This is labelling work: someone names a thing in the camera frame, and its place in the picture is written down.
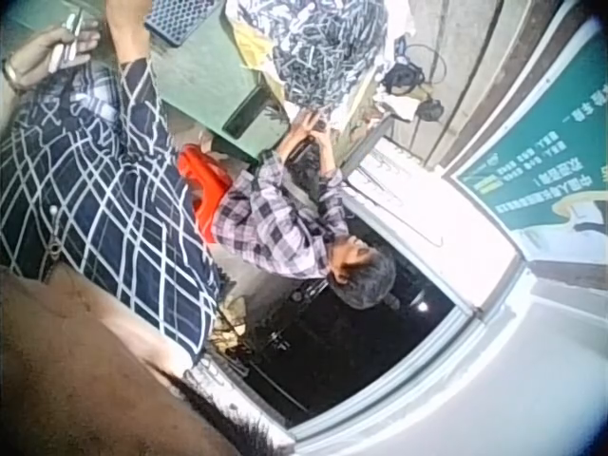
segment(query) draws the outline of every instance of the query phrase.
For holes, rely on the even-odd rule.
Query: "wall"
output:
[[[429,80],[439,83],[433,85],[432,95],[446,111],[437,123],[399,123],[392,136],[414,156],[429,159],[429,168],[441,161],[486,92],[502,79],[502,64],[518,38],[529,4],[529,0],[410,0],[416,34],[408,43],[430,46],[441,59],[417,46],[408,50],[408,57]]]
[[[401,416],[352,425],[298,454],[576,454],[608,416],[608,294],[537,279],[529,291],[507,299],[435,391],[390,398],[404,402]]]

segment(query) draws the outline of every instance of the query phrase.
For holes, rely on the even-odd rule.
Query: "cable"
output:
[[[424,49],[430,50],[433,54],[435,54],[435,56],[437,57],[437,59],[444,66],[444,74],[439,79],[439,81],[430,81],[430,82],[427,81],[428,84],[430,84],[432,86],[436,86],[436,85],[438,85],[438,84],[440,84],[440,83],[442,83],[443,81],[446,80],[446,77],[447,77],[447,63],[446,63],[446,60],[444,59],[444,57],[442,57],[442,55],[438,51],[436,51],[435,49],[433,49],[431,46],[427,46],[427,45],[424,45],[422,43],[420,43],[420,44],[413,44],[413,45],[407,45],[406,49],[405,49],[405,53],[406,53],[406,58],[409,61],[411,61],[411,58],[408,56],[408,49],[411,49],[411,48],[424,48]]]

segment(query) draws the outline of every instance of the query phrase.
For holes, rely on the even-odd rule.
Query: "green poster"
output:
[[[528,259],[606,262],[606,72],[606,45],[595,32],[507,133],[458,173]]]

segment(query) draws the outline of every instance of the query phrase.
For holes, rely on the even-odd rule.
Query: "purple plaid shirt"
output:
[[[212,227],[216,241],[269,273],[325,277],[330,272],[327,245],[348,234],[341,172],[319,177],[317,214],[283,186],[286,171],[275,151],[261,159],[256,176],[243,171],[221,201]]]

